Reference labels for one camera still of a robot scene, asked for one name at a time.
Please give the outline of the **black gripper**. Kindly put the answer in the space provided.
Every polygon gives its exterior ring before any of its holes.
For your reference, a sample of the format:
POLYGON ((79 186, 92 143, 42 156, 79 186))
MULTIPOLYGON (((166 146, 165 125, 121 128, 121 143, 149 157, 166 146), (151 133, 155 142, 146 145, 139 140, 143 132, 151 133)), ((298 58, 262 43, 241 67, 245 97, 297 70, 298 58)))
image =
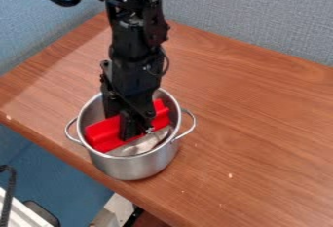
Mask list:
POLYGON ((157 111, 153 93, 167 73, 163 54, 154 54, 137 62, 103 60, 102 94, 107 118, 119 114, 119 139, 129 141, 153 128, 157 111))

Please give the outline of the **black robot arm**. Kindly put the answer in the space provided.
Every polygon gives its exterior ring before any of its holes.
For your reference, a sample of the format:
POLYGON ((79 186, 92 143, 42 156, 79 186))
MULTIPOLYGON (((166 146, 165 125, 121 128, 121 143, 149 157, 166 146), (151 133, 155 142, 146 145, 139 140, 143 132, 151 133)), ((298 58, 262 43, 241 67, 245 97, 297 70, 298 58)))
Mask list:
MULTIPOLYGON (((63 7, 82 0, 50 0, 63 7)), ((101 63, 105 114, 119 117, 119 138, 154 129, 153 94, 169 70, 163 0, 101 0, 113 30, 110 58, 101 63)))

